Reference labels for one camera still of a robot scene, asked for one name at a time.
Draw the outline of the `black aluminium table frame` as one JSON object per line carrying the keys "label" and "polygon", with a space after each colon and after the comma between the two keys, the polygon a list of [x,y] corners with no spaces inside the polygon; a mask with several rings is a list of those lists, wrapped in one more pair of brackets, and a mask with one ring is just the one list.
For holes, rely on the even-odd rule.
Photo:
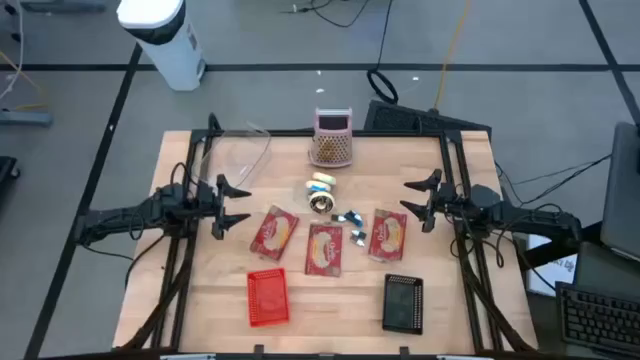
{"label": "black aluminium table frame", "polygon": [[475,354],[537,347],[515,248],[475,230],[461,195],[501,208],[483,131],[356,132],[343,111],[308,131],[170,131],[154,174],[235,187],[234,224],[192,222],[137,248],[115,333],[122,349]]}

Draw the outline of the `black mesh crate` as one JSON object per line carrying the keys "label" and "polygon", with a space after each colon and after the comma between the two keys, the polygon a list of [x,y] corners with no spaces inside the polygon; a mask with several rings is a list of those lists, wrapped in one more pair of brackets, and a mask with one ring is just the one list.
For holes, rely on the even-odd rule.
{"label": "black mesh crate", "polygon": [[492,135],[492,128],[487,125],[440,115],[434,109],[422,111],[377,100],[369,103],[364,129],[485,131]]}

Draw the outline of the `black plastic mesh basket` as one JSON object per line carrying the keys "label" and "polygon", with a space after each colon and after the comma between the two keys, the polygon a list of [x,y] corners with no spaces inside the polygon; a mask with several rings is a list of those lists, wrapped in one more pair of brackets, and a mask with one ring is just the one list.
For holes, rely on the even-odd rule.
{"label": "black plastic mesh basket", "polygon": [[413,335],[423,334],[423,280],[397,274],[386,274],[382,328],[386,331]]}

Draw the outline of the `black keyboard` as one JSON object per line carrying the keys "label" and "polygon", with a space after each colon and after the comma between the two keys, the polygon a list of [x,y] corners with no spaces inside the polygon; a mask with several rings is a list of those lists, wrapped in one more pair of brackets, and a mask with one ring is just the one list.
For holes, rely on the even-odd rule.
{"label": "black keyboard", "polygon": [[640,298],[555,284],[564,342],[640,360]]}

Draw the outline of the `grey laptop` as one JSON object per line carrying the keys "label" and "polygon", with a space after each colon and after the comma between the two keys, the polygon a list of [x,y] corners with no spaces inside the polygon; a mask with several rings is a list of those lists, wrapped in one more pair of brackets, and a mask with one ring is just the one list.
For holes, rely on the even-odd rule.
{"label": "grey laptop", "polygon": [[633,124],[615,127],[601,241],[640,261],[640,129]]}

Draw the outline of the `white bin with black band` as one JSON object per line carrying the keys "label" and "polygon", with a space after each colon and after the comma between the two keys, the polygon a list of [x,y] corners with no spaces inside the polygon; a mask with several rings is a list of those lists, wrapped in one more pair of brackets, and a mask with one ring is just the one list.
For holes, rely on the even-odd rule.
{"label": "white bin with black band", "polygon": [[186,0],[121,0],[116,13],[171,89],[200,86],[206,61]]}

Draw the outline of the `chocolate frosted white toy donut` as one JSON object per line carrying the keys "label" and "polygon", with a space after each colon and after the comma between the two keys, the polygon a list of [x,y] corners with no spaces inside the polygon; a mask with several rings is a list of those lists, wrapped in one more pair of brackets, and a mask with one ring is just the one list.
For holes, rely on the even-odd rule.
{"label": "chocolate frosted white toy donut", "polygon": [[326,214],[333,210],[335,199],[326,191],[313,192],[308,199],[310,208],[318,214]]}

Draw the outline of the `clear plastic container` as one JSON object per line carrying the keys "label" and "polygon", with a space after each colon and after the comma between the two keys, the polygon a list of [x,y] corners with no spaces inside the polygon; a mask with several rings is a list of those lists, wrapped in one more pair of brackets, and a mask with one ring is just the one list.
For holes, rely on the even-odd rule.
{"label": "clear plastic container", "polygon": [[192,179],[216,188],[224,175],[231,187],[249,191],[269,162],[271,140],[268,131],[250,122],[240,129],[213,130],[196,150]]}

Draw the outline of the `red plastic mesh basket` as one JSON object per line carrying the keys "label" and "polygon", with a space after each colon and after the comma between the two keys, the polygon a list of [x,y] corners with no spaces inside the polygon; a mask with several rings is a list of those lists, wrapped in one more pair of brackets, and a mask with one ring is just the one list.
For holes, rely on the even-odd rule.
{"label": "red plastic mesh basket", "polygon": [[284,268],[247,274],[249,324],[252,328],[288,323],[290,309]]}

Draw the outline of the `dark green box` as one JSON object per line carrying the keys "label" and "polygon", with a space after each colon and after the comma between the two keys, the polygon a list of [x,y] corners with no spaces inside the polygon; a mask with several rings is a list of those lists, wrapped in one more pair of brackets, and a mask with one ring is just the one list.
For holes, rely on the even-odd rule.
{"label": "dark green box", "polygon": [[640,298],[640,262],[595,244],[582,243],[574,284]]}

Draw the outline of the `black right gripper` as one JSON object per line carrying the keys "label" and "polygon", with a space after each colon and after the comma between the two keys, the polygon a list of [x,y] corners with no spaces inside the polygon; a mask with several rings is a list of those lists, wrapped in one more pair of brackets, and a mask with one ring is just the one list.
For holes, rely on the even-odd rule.
{"label": "black right gripper", "polygon": [[435,169],[425,180],[405,182],[404,186],[420,192],[429,191],[430,197],[426,205],[418,205],[400,200],[400,204],[414,214],[419,221],[424,221],[422,231],[430,233],[435,227],[435,213],[446,213],[447,206],[457,198],[453,184],[442,182],[442,170]]}

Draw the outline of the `red snack packet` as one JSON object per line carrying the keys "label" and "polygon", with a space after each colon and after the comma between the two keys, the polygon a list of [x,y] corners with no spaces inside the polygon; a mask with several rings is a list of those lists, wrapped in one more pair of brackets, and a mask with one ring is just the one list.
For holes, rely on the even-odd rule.
{"label": "red snack packet", "polygon": [[261,257],[279,262],[299,223],[299,218],[272,205],[266,213],[249,250]]}
{"label": "red snack packet", "polygon": [[305,274],[339,277],[341,275],[342,240],[341,226],[312,223],[309,227]]}
{"label": "red snack packet", "polygon": [[368,255],[381,262],[401,261],[407,215],[376,209]]}

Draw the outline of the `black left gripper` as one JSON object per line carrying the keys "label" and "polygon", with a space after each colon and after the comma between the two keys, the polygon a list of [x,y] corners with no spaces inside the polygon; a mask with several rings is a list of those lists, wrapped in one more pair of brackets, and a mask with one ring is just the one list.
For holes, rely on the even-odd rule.
{"label": "black left gripper", "polygon": [[250,214],[223,215],[224,197],[231,199],[249,197],[252,193],[231,186],[224,174],[216,177],[214,186],[200,180],[197,185],[197,209],[200,217],[214,217],[212,235],[217,240],[224,239],[224,231],[228,231],[237,223],[246,220]]}

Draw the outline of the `white paper sheet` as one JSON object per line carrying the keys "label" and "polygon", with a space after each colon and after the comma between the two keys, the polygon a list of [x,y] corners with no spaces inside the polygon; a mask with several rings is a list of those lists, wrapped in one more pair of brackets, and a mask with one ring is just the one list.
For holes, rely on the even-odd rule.
{"label": "white paper sheet", "polygon": [[547,285],[556,282],[572,283],[578,256],[576,254],[553,260],[526,272],[526,290],[538,295],[555,296],[555,291]]}

